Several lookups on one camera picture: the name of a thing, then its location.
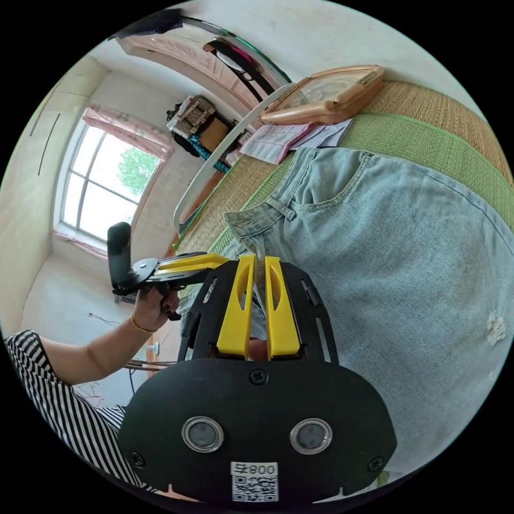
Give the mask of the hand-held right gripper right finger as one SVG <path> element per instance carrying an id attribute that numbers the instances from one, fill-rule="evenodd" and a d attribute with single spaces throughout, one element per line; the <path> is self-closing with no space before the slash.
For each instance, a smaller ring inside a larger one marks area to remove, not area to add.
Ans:
<path id="1" fill-rule="evenodd" d="M 268 359 L 289 358 L 300 349 L 288 289 L 278 257 L 266 256 L 265 298 Z"/>

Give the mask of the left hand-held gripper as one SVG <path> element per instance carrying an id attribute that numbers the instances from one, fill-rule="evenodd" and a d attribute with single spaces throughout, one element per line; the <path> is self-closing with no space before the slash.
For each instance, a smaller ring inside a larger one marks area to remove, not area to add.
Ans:
<path id="1" fill-rule="evenodd" d="M 122 257 L 112 258 L 112 286 L 114 293 L 126 296 L 146 287 L 162 289 L 165 286 L 174 291 L 191 284 L 202 283 L 209 269 L 215 269 L 228 259 L 216 253 L 186 253 L 162 260 L 144 259 L 134 265 Z M 170 319 L 180 319 L 179 314 Z"/>

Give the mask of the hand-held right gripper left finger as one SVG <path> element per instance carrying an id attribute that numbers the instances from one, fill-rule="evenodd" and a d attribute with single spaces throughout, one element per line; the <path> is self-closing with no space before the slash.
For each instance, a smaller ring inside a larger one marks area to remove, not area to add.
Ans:
<path id="1" fill-rule="evenodd" d="M 243 255 L 236 264 L 228 303 L 217 340 L 220 355 L 248 359 L 255 256 Z"/>

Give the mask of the person's left hand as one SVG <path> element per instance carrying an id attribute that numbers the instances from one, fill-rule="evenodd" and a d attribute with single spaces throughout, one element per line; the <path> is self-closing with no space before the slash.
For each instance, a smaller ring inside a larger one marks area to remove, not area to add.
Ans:
<path id="1" fill-rule="evenodd" d="M 151 334 L 175 317 L 178 306 L 177 291 L 167 286 L 162 289 L 146 287 L 137 294 L 131 319 L 139 330 Z"/>

